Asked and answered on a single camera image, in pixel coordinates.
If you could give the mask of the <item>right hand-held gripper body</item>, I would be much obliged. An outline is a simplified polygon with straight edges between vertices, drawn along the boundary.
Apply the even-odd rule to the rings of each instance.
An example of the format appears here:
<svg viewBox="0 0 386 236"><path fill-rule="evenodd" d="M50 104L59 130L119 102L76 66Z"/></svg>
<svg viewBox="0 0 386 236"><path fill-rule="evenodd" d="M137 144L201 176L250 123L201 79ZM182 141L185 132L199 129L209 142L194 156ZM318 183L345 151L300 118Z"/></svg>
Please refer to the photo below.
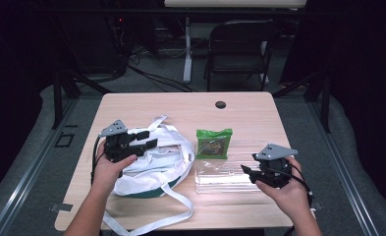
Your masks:
<svg viewBox="0 0 386 236"><path fill-rule="evenodd" d="M249 176L252 184L256 180L272 188L282 188L291 179L291 165L286 159L287 156L298 154L298 151L289 147L282 147L275 144L268 144L259 153L261 158L259 170L255 175Z"/></svg>

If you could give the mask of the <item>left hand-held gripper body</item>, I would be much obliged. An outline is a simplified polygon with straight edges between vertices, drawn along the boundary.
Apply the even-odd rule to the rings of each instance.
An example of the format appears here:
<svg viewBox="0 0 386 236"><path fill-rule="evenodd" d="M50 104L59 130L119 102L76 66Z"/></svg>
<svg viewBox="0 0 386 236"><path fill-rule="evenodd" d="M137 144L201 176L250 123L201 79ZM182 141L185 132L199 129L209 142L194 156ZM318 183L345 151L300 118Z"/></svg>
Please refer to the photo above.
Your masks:
<svg viewBox="0 0 386 236"><path fill-rule="evenodd" d="M131 146L128 128L121 120L116 120L99 133L99 138L105 138L104 144L107 158L112 162L118 162L130 155L142 156L139 146Z"/></svg>

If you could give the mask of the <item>white tote bag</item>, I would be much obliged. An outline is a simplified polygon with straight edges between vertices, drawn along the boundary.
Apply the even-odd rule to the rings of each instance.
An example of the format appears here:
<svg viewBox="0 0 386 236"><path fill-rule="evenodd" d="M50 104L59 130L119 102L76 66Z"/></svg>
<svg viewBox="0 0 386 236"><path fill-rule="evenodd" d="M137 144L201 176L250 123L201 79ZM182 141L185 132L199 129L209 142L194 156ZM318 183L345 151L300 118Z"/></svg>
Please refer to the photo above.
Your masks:
<svg viewBox="0 0 386 236"><path fill-rule="evenodd" d="M142 145L157 139L157 147L148 149L132 165L122 170L115 182L115 195L135 199L150 199L168 195L183 204L187 210L169 216L132 231L127 230L109 213L103 216L103 222L119 236L141 236L155 229L186 220L193 215L193 203L173 188L189 174L194 161L193 145L172 125L166 125L164 115L156 117L146 128L128 129L128 133L148 131L149 137L131 142L131 146Z"/></svg>

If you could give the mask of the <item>clear plastic tray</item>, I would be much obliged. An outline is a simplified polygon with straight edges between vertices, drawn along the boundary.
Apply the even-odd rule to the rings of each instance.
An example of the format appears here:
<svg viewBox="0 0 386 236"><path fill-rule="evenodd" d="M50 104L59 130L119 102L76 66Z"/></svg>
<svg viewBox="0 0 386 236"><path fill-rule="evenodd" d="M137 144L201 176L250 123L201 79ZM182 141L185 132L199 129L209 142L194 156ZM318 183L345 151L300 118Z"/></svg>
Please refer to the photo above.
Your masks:
<svg viewBox="0 0 386 236"><path fill-rule="evenodd" d="M252 157L267 146L266 141L231 141L226 159L204 158L194 162L194 180L199 194L257 192L241 165L258 170Z"/></svg>

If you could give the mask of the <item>green snack packet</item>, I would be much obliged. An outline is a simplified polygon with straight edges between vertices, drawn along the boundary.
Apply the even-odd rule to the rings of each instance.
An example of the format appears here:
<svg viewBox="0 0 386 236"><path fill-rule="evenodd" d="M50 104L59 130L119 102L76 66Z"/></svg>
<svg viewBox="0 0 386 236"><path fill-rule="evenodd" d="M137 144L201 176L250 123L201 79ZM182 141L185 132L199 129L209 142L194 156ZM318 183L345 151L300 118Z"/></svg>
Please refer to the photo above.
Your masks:
<svg viewBox="0 0 386 236"><path fill-rule="evenodd" d="M226 159L230 145L232 129L222 131L197 130L197 159Z"/></svg>

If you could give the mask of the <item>person's left hand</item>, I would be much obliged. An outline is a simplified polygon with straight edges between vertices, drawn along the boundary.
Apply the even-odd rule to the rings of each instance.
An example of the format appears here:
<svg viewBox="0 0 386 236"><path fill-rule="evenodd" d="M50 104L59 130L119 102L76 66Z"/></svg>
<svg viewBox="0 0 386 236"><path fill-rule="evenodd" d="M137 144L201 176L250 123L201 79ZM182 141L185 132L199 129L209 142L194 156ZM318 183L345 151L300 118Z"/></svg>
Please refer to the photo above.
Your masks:
<svg viewBox="0 0 386 236"><path fill-rule="evenodd" d="M96 166L94 168L93 183L89 193L97 198L107 198L114 189L115 182L122 170L133 164L138 157L130 155L116 163L106 158L104 143L98 146Z"/></svg>

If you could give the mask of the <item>person's right hand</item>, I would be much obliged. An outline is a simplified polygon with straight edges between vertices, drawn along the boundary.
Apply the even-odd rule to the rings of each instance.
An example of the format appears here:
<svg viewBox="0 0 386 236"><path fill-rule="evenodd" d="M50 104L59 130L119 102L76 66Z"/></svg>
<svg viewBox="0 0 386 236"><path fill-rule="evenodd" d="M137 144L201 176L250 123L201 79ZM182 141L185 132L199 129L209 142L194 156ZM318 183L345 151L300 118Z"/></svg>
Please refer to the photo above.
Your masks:
<svg viewBox="0 0 386 236"><path fill-rule="evenodd" d="M315 220L309 208L307 191L296 179L292 179L281 189L272 188L263 182L256 181L255 185L268 197L274 200L280 210L287 214L295 226L308 225Z"/></svg>

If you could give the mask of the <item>black metal stand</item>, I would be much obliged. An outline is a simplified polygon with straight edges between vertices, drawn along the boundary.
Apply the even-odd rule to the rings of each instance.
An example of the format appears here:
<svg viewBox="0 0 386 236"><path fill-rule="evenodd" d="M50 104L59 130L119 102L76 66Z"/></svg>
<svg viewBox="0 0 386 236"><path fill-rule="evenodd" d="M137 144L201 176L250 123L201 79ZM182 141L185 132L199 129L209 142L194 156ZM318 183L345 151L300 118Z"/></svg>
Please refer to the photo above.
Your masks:
<svg viewBox="0 0 386 236"><path fill-rule="evenodd" d="M82 73L74 70L59 70L53 75L53 95L54 95L54 123L52 129L55 130L63 120L63 95L62 91L71 99L77 99L82 94L77 83L83 83L90 88L102 93L110 93L111 90L104 88L98 83L90 80Z"/></svg>
<svg viewBox="0 0 386 236"><path fill-rule="evenodd" d="M330 107L330 78L326 72L315 72L304 79L290 83L288 86L273 93L274 98L282 97L302 85L307 85L303 95L306 102L315 102L321 99L320 106L320 124L323 129L329 133L329 107Z"/></svg>

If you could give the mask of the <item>black folding chair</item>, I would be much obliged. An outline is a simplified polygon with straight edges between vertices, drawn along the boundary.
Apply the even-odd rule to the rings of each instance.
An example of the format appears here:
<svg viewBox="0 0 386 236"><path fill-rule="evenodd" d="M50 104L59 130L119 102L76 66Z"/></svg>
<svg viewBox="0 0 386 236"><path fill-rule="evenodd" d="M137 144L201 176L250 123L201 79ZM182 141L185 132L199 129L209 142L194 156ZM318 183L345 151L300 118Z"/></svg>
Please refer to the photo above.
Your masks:
<svg viewBox="0 0 386 236"><path fill-rule="evenodd" d="M211 75L259 75L264 90L273 44L281 27L272 20L234 20L216 26L209 36L204 78L211 88Z"/></svg>

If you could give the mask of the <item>white desk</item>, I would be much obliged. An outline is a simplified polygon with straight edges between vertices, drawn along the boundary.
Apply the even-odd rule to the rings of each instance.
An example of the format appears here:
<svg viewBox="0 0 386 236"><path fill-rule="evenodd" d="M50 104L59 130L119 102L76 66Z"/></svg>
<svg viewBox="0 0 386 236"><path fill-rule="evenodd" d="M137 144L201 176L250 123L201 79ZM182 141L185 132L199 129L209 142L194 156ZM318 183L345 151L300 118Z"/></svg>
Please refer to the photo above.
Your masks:
<svg viewBox="0 0 386 236"><path fill-rule="evenodd" d="M225 10L225 9L303 9L308 0L164 0L164 6L170 10ZM184 83L192 81L192 38L191 17L184 17L186 56Z"/></svg>

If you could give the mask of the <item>aluminium floor rail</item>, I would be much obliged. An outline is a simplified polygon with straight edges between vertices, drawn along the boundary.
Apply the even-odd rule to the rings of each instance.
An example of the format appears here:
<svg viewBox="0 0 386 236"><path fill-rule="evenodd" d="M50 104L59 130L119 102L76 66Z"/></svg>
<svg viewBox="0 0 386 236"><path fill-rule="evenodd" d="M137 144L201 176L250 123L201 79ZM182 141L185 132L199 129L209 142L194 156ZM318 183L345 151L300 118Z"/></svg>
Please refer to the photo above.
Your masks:
<svg viewBox="0 0 386 236"><path fill-rule="evenodd" d="M0 183L0 236L4 236L25 202L47 160L60 131L74 111L77 101L71 99L63 108L63 118L53 129L54 106L45 101L19 154Z"/></svg>
<svg viewBox="0 0 386 236"><path fill-rule="evenodd" d="M339 181L344 189L344 192L349 200L351 208L358 220L358 224L364 236L380 236L376 225L374 224L371 215L364 204L364 201L355 185L355 182L344 162L332 135L327 133L320 121L320 110L315 103L309 102L307 107L314 118L314 123L319 129L319 132L325 141L330 153L331 161L337 173Z"/></svg>

